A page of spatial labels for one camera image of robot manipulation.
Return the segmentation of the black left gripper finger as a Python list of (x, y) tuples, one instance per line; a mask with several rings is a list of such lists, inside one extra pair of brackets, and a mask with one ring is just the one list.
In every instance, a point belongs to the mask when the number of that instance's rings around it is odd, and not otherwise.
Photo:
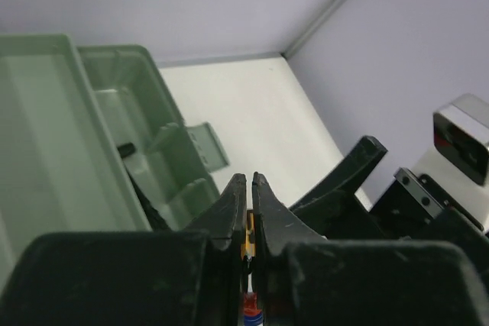
[(1, 295), (3, 325), (237, 325), (246, 178), (181, 231), (45, 234)]

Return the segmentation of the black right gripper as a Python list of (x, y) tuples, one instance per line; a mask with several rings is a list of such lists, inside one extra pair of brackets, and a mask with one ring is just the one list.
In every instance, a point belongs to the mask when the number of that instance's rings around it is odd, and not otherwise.
[(354, 195), (386, 154), (364, 135), (289, 209), (254, 174), (254, 276), (266, 325), (488, 323), (486, 287), (454, 245), (487, 235), (431, 176), (401, 168), (371, 210), (350, 200), (326, 222), (328, 239), (360, 240), (325, 239), (298, 219), (328, 194)]

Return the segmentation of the yellow handled screwdriver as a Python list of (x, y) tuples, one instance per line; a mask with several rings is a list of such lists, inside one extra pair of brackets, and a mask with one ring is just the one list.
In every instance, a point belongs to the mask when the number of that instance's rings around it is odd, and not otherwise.
[(254, 214), (251, 209), (247, 210), (245, 238), (244, 243), (241, 245), (241, 256), (248, 261), (251, 261), (255, 256)]

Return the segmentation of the green translucent tool box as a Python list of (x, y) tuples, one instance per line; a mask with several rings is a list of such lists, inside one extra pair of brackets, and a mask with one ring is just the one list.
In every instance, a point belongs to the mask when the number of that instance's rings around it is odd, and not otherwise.
[[(137, 151), (122, 159), (125, 143)], [(2, 35), (2, 281), (43, 234), (185, 228), (217, 200), (212, 174), (228, 164), (144, 47)]]

